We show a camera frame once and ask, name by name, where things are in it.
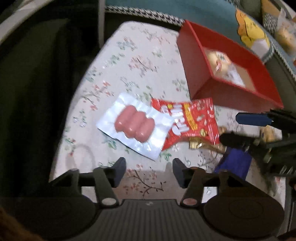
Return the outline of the white noodle snack packet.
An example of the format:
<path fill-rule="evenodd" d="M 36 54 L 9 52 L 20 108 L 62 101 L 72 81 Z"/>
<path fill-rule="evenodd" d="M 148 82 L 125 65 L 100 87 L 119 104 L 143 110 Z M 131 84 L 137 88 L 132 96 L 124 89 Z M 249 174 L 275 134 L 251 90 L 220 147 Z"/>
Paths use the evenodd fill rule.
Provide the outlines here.
<path fill-rule="evenodd" d="M 223 77 L 224 77 L 224 79 L 226 79 L 227 81 L 229 81 L 235 85 L 238 85 L 240 87 L 246 87 L 246 85 L 244 84 L 244 81 L 240 77 L 240 74 L 237 72 L 237 69 L 234 64 L 231 64 L 228 67 L 228 70 L 224 74 Z"/>

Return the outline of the clear plastic fruit bag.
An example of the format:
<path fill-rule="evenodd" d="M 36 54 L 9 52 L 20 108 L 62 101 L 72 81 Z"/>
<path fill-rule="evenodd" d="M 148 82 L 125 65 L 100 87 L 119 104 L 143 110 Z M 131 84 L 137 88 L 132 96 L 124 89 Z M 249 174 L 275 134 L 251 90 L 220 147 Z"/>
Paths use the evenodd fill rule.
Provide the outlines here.
<path fill-rule="evenodd" d="M 289 56 L 295 58 L 295 23 L 287 19 L 287 14 L 283 8 L 278 15 L 274 36 Z"/>

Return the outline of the blue foil snack packet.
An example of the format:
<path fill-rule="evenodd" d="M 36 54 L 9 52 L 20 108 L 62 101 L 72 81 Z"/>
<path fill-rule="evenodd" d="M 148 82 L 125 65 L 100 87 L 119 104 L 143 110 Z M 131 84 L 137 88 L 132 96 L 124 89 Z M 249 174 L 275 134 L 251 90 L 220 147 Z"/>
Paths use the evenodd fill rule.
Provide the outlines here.
<path fill-rule="evenodd" d="M 252 156 L 241 149 L 227 147 L 226 152 L 214 169 L 214 173 L 229 171 L 245 180 L 251 165 Z"/>

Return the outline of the clear bag yellow crackers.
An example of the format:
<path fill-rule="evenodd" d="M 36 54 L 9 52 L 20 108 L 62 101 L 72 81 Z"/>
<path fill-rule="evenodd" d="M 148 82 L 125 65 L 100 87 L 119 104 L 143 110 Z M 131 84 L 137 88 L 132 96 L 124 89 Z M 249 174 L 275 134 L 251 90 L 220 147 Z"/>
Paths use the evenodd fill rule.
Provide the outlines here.
<path fill-rule="evenodd" d="M 232 61 L 224 52 L 207 50 L 206 56 L 214 75 L 225 75 L 232 65 Z"/>

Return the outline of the white sausage packet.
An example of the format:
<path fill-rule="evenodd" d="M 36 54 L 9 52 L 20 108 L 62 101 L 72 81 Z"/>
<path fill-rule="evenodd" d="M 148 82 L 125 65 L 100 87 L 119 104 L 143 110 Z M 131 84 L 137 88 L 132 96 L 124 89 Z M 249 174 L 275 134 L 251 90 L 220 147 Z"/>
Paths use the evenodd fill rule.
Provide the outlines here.
<path fill-rule="evenodd" d="M 96 127 L 142 156 L 156 160 L 175 120 L 123 92 Z"/>

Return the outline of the red printed snack packet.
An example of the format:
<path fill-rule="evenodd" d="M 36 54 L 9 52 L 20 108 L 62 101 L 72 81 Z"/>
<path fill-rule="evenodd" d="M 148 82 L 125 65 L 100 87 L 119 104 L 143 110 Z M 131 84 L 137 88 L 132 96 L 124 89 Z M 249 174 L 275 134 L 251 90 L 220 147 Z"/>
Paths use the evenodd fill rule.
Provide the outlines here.
<path fill-rule="evenodd" d="M 214 104 L 211 97 L 190 102 L 172 102 L 151 99 L 151 107 L 168 114 L 174 124 L 168 132 L 163 150 L 190 138 L 200 138 L 207 144 L 219 144 L 219 129 L 215 119 Z"/>

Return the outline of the gold foil snack packet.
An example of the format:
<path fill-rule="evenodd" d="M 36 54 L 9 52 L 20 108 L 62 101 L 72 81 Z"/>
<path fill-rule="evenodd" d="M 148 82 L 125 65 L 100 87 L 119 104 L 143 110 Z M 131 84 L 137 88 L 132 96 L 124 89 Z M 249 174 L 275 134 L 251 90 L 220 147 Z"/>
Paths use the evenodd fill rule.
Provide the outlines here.
<path fill-rule="evenodd" d="M 219 154 L 225 154 L 226 146 L 221 144 L 219 137 L 221 134 L 227 131 L 227 127 L 218 126 L 217 128 L 204 129 L 200 130 L 200 136 L 190 137 L 189 138 L 189 148 L 196 149 L 208 149 Z"/>

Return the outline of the red cardboard tray box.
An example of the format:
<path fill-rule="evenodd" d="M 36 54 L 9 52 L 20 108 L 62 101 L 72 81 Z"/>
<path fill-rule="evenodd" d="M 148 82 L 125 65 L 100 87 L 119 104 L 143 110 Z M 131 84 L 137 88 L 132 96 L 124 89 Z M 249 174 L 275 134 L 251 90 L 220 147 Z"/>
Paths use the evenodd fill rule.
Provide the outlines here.
<path fill-rule="evenodd" d="M 262 61 L 231 39 L 207 27 L 185 21 L 177 38 L 190 98 L 211 97 L 215 105 L 260 113 L 282 109 L 278 89 Z M 235 65 L 246 87 L 224 75 L 214 75 L 206 51 L 224 52 Z"/>

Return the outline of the floral tablecloth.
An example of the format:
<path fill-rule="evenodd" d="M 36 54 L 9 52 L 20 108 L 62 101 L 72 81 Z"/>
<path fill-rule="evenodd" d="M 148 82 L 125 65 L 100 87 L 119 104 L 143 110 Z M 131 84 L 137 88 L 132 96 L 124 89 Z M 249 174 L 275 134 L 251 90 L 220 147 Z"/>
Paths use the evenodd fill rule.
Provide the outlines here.
<path fill-rule="evenodd" d="M 96 123 L 119 94 L 126 92 L 149 104 L 151 98 L 188 101 L 189 91 L 177 46 L 178 32 L 155 25 L 126 22 L 99 52 L 70 104 L 52 175 L 70 169 L 82 173 L 111 166 L 124 157 L 127 170 L 114 190 L 119 199 L 177 199 L 179 187 L 172 161 L 212 172 L 221 155 L 207 149 L 191 150 L 178 143 L 150 160 L 112 139 Z"/>

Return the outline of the black chair back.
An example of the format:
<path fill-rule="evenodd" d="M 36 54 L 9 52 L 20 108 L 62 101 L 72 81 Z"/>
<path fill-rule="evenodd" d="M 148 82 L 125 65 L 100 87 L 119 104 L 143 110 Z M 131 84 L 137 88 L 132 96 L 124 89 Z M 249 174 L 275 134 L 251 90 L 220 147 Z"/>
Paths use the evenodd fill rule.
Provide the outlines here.
<path fill-rule="evenodd" d="M 72 96 L 99 51 L 98 1 L 51 1 L 1 44 L 1 240 L 39 240 L 16 216 L 47 186 Z"/>

